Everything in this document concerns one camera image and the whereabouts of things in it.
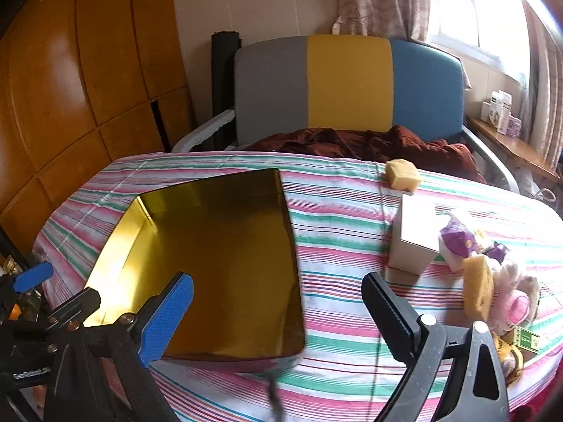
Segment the small green box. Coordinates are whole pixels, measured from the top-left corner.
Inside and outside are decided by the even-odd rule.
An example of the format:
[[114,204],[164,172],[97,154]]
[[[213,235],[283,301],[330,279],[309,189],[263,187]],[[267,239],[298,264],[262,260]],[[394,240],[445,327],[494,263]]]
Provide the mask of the small green box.
[[540,350],[540,336],[525,328],[516,327],[512,331],[512,344],[521,351],[538,354]]

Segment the pink white plush toy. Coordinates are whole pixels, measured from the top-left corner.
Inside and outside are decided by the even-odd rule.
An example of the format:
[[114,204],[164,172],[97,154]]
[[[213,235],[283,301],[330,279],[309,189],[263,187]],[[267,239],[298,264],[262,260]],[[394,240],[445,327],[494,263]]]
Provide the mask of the pink white plush toy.
[[524,260],[504,244],[495,242],[485,251],[491,269],[495,300],[488,315],[488,325],[498,336],[516,327],[525,327],[535,319],[540,285]]

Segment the purple snack packet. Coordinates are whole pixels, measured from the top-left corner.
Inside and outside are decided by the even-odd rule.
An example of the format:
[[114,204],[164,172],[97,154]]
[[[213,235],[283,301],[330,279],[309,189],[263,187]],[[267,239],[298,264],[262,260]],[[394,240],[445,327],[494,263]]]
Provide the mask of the purple snack packet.
[[440,234],[445,247],[459,257],[467,258],[478,249],[474,234],[455,217],[449,219]]

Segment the white carton box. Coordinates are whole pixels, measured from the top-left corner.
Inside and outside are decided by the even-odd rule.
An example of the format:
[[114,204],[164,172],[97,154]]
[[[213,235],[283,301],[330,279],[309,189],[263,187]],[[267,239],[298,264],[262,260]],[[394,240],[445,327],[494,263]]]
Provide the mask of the white carton box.
[[389,267],[421,275],[439,254],[440,231],[449,219],[429,199],[403,193],[392,221]]

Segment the yellow sponge block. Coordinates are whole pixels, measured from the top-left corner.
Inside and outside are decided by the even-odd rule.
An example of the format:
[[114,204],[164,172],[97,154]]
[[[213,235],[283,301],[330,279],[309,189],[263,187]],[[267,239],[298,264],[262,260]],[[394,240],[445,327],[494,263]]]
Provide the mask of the yellow sponge block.
[[422,182],[416,166],[405,159],[386,162],[386,180],[393,190],[413,193]]

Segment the gold metal tin box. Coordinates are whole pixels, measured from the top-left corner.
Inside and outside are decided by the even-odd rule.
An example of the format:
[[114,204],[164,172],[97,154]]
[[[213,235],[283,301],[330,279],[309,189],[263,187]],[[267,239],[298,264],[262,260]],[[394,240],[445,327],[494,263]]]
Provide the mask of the gold metal tin box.
[[182,272],[193,294],[168,358],[237,371],[296,359],[303,303],[281,177],[231,173],[136,196],[89,276],[101,304],[88,324],[136,312]]

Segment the striped bed sheet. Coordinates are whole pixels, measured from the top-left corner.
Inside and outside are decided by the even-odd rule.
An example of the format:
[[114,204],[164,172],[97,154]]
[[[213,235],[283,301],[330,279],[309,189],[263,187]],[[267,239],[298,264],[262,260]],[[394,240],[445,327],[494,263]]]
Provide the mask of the striped bed sheet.
[[[303,281],[306,349],[280,378],[290,421],[370,421],[402,367],[379,336],[360,293],[363,276],[384,272],[419,312],[452,324],[464,317],[462,285],[436,260],[417,280],[386,268],[399,195],[374,162],[272,153],[152,153],[111,163],[72,194],[42,227],[34,250],[53,264],[45,286],[58,305],[85,285],[94,262],[135,196],[231,172],[276,168],[283,179]],[[562,357],[562,222],[545,204],[451,176],[424,172],[419,187],[441,213],[465,211],[479,230],[517,252],[541,284],[532,330],[538,355],[508,387],[512,408],[557,377]]]

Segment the wooden wardrobe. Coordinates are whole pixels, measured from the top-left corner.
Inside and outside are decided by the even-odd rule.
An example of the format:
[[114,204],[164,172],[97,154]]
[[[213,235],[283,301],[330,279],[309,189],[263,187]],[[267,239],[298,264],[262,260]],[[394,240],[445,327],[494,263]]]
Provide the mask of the wooden wardrobe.
[[1,226],[23,254],[112,161],[196,126],[174,0],[1,0]]

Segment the wooden side shelf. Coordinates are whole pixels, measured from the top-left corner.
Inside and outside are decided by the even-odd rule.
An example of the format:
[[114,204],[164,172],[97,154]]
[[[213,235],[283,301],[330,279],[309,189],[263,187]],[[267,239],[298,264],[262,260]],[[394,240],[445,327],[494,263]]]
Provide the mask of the wooden side shelf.
[[546,160],[533,149],[517,138],[510,138],[509,136],[498,133],[495,128],[480,120],[472,117],[466,117],[466,124],[474,133],[479,133],[485,136],[488,141],[505,153],[515,166],[527,168],[532,172],[547,178],[555,183],[562,180],[561,176],[552,169]]

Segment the dark red blanket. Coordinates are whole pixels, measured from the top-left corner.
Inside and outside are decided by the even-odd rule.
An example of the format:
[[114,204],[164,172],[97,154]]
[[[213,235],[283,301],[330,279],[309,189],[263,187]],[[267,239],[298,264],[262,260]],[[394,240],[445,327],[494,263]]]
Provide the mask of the dark red blanket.
[[245,148],[247,152],[295,153],[386,163],[405,159],[418,169],[485,183],[472,153],[462,143],[423,141],[402,126],[387,132],[307,128],[277,133]]

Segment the white boxes on shelf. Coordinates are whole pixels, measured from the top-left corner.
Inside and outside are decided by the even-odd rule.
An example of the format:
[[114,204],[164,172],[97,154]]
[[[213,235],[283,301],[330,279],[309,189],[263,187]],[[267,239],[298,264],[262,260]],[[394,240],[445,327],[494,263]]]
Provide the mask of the white boxes on shelf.
[[493,90],[489,101],[482,102],[480,120],[492,125],[502,135],[520,136],[521,120],[512,114],[512,95],[504,90]]

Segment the grey yellow blue headboard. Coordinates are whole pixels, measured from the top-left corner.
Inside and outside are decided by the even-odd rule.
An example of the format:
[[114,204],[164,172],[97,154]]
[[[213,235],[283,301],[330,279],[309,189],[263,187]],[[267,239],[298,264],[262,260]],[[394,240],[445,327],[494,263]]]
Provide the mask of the grey yellow blue headboard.
[[386,132],[424,141],[460,139],[465,76],[435,48],[359,35],[262,41],[235,56],[237,138],[250,145],[305,128]]

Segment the pink patterned curtain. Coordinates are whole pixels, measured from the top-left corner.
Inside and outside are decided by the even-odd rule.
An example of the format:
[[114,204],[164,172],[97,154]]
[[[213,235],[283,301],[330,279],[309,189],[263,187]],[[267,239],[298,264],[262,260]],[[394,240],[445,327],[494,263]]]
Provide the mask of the pink patterned curtain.
[[430,0],[338,0],[334,34],[376,36],[424,42]]

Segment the white bed rail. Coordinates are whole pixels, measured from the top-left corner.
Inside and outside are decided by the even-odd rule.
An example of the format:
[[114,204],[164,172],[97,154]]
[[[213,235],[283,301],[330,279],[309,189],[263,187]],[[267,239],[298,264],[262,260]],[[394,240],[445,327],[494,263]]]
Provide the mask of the white bed rail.
[[189,153],[210,140],[214,149],[223,151],[237,142],[236,113],[225,110],[192,130],[174,145],[172,153]]

